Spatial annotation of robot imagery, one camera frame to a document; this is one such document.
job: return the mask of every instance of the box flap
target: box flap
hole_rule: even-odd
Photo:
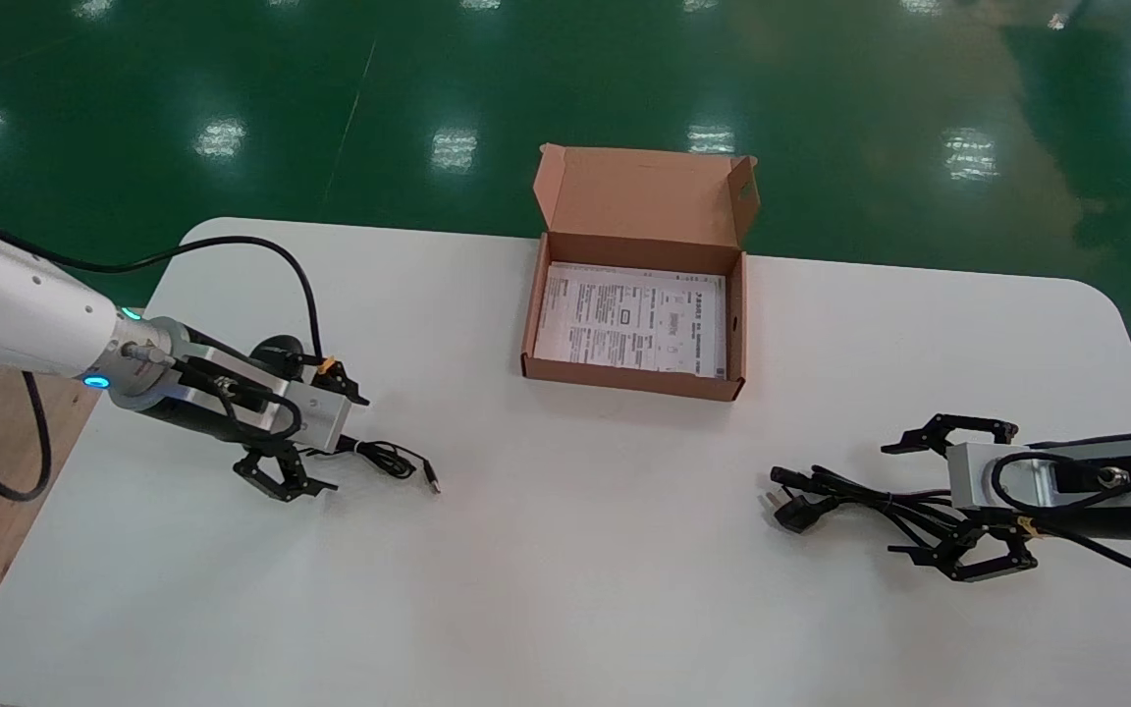
[[[758,210],[753,157],[544,145],[549,232],[739,248]]]

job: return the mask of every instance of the white robotic arm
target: white robotic arm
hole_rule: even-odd
[[[284,255],[301,274],[313,314],[309,283],[284,250],[248,236],[210,244],[226,242],[266,245]],[[169,317],[147,321],[81,285],[40,255],[45,250],[27,247],[0,229],[0,367],[76,377],[90,388],[107,389],[120,407],[241,443],[247,457],[234,471],[280,501],[334,488],[309,478],[295,446],[326,452],[351,447],[352,440],[342,437],[343,424],[354,404],[369,402],[342,363],[320,357],[319,351],[304,353],[292,336],[270,337],[242,354]],[[139,265],[90,267],[121,271]],[[314,346],[318,339],[314,334]],[[265,457],[278,462],[282,480],[259,469],[257,462]]]
[[[116,312],[107,296],[0,241],[0,367],[81,376],[114,338]]]

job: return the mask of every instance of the robotic arm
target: robotic arm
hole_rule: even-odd
[[[957,430],[982,431],[993,441],[949,442]],[[1131,540],[1131,434],[1019,447],[1011,443],[1018,431],[1011,422],[942,413],[906,430],[899,442],[881,447],[884,454],[931,450],[944,457],[949,488],[938,491],[875,492],[821,466],[814,466],[813,475],[776,466],[770,478],[783,491],[798,489],[822,500],[771,494],[774,518],[800,533],[844,502],[871,507],[912,538],[912,545],[889,551],[935,568],[952,581],[1036,568],[1027,542],[1041,534],[1076,542],[1131,569],[1126,554],[1091,540]],[[964,557],[985,536],[1004,543],[1007,553],[965,563]]]
[[[3,235],[0,367],[76,377],[127,411],[240,443],[234,473],[279,501],[335,488],[305,474],[295,446],[336,451],[352,406],[369,405],[340,362],[293,336],[242,354],[175,319],[147,321]],[[260,469],[265,458],[282,480]]]

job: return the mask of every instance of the black cable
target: black cable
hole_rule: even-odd
[[[51,450],[50,450],[50,430],[46,426],[46,412],[41,407],[41,394],[37,393],[37,381],[34,380],[33,374],[28,371],[23,371],[24,386],[28,390],[28,404],[33,407],[33,420],[37,424],[37,446],[41,447],[41,471],[37,472],[37,483],[36,486],[28,489],[28,491],[17,491],[17,489],[6,486],[5,483],[0,482],[0,495],[6,498],[8,501],[32,501],[34,498],[40,497],[41,492],[44,492],[46,484],[50,483],[50,463],[51,463]]]
[[[988,474],[988,486],[993,489],[993,493],[995,493],[1002,501],[1005,501],[1011,509],[1022,510],[1025,514],[1033,515],[1033,517],[1059,516],[1068,514],[1069,510],[1088,509],[1090,506],[1097,506],[1099,502],[1112,500],[1112,498],[1131,492],[1131,480],[1129,480],[1126,483],[1122,483],[1116,488],[1108,488],[1105,491],[1095,493],[1094,495],[1081,498],[1081,500],[1064,502],[1062,506],[1033,506],[1030,502],[1019,501],[1018,498],[1010,495],[1010,493],[1007,492],[1007,489],[1001,485],[1002,469],[1005,469],[1009,465],[1013,465],[1015,462],[1027,460],[1059,462],[1064,463],[1064,465],[1079,465],[1082,466],[1082,468],[1094,472],[1100,471],[1103,466],[1087,465],[1085,462],[1072,459],[1071,457],[1064,457],[1063,454],[1053,454],[1050,451],[1018,451],[1015,454],[1007,454],[1005,457],[1001,457],[1000,459],[993,462],[993,471]]]
[[[279,440],[287,439],[302,429],[304,413],[302,413],[300,406],[292,402],[292,399],[283,398],[269,390],[252,388],[252,386],[241,383],[230,385],[228,390],[224,390],[217,385],[216,376],[198,370],[191,363],[180,359],[172,363],[172,368],[183,376],[189,376],[196,386],[200,386],[201,390],[218,399],[221,407],[225,408],[225,416],[234,423],[234,428],[238,428],[239,431],[242,431],[248,437],[249,442],[279,442]],[[279,404],[279,406],[285,407],[291,413],[291,424],[286,425],[286,429],[275,431],[275,433],[266,433],[264,430],[252,428],[247,422],[239,420],[238,413],[234,412],[234,403],[230,399],[230,395],[232,394],[242,395],[247,398],[262,399],[265,403]]]
[[[776,510],[776,519],[791,532],[804,532],[805,528],[815,524],[822,515],[839,509],[845,502],[865,506],[867,509],[883,515],[915,545],[925,549],[933,543],[929,543],[925,537],[921,536],[921,532],[940,542],[949,536],[957,524],[961,523],[960,518],[938,509],[938,506],[950,506],[948,498],[943,498],[949,495],[948,489],[933,489],[933,491],[914,493],[886,493],[862,486],[854,480],[847,480],[843,475],[824,468],[824,466],[814,465],[812,472],[811,475],[805,475],[785,469],[783,466],[776,466],[770,471],[772,482],[822,497],[822,500],[817,502],[810,502],[805,500],[805,497],[795,497],[785,507]]]
[[[259,439],[265,440],[265,442],[276,442],[277,440],[287,439],[296,431],[300,431],[304,426],[304,413],[300,411],[300,406],[296,406],[292,399],[283,398],[282,395],[277,393],[270,393],[269,390],[260,388],[251,388],[248,385],[232,385],[230,386],[230,393],[234,395],[243,395],[247,398],[262,399],[265,403],[277,403],[278,406],[285,407],[291,413],[291,424],[286,425],[286,429],[275,431],[275,433],[265,434]]]
[[[188,244],[179,245],[176,248],[170,248],[170,250],[163,250],[154,256],[147,256],[140,260],[131,261],[131,264],[120,264],[120,265],[103,265],[103,264],[90,264],[88,260],[81,260],[77,258],[69,258],[68,256],[62,256],[55,253],[53,250],[48,250],[41,245],[35,245],[28,241],[21,241],[17,236],[11,235],[6,232],[6,230],[0,227],[0,241],[8,242],[8,244],[17,247],[19,250],[24,250],[26,253],[37,256],[40,258],[45,258],[46,260],[53,261],[53,264],[66,265],[66,267],[75,268],[78,270],[86,270],[89,273],[103,273],[103,274],[122,274],[129,273],[131,270],[138,270],[149,265],[161,264],[163,260],[169,260],[181,256],[183,253],[190,253],[190,251],[199,250],[201,248],[210,248],[214,245],[259,245],[261,248],[268,248],[273,250],[274,253],[282,256],[284,260],[291,268],[295,270],[295,277],[300,278],[300,286],[304,291],[304,303],[309,305],[309,335],[313,339],[313,354],[320,359],[322,357],[322,334],[320,334],[320,324],[317,316],[317,300],[313,295],[313,286],[309,282],[309,276],[304,273],[304,268],[300,265],[300,260],[295,259],[295,256],[291,255],[291,251],[286,250],[276,242],[266,241],[265,238],[256,238],[254,235],[222,235],[217,238],[207,238],[202,241],[188,242]]]
[[[304,454],[309,457],[334,457],[336,454],[345,454],[347,451],[354,451],[360,454],[361,457],[371,463],[371,465],[377,466],[387,475],[397,480],[407,480],[413,477],[413,472],[417,471],[417,466],[413,465],[413,460],[408,457],[416,457],[421,460],[421,473],[425,475],[426,483],[430,483],[431,491],[440,493],[439,477],[435,475],[435,467],[431,465],[430,459],[423,457],[421,454],[408,449],[407,447],[399,446],[399,443],[387,442],[387,440],[377,440],[377,442],[357,442],[357,440],[351,437],[342,436],[339,438],[338,447],[334,451],[321,451],[320,449],[309,449]]]
[[[1112,548],[1103,545],[1100,542],[1082,536],[1082,534],[1078,532],[1070,532],[1069,529],[1060,528],[1059,526],[1052,526],[1044,519],[1034,519],[1034,524],[1036,524],[1037,529],[1041,532],[1052,534],[1054,537],[1062,537],[1063,540],[1074,542],[1081,548],[1097,552],[1097,554],[1103,555],[1105,559],[1121,563],[1123,567],[1131,569],[1130,555],[1123,554],[1123,552],[1120,552],[1119,550],[1113,550]]]

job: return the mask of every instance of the white table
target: white table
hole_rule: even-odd
[[[1131,706],[1131,572],[1055,540],[951,584],[843,511],[768,527],[769,466],[943,486],[883,442],[933,413],[1019,442],[1131,431],[1131,345],[1074,282],[753,258],[740,402],[517,374],[534,241],[207,221],[309,270],[323,343],[443,494],[360,460],[279,505],[238,449],[95,408],[0,589],[0,699],[24,707]],[[170,265],[148,313],[249,350],[305,334],[268,251]]]

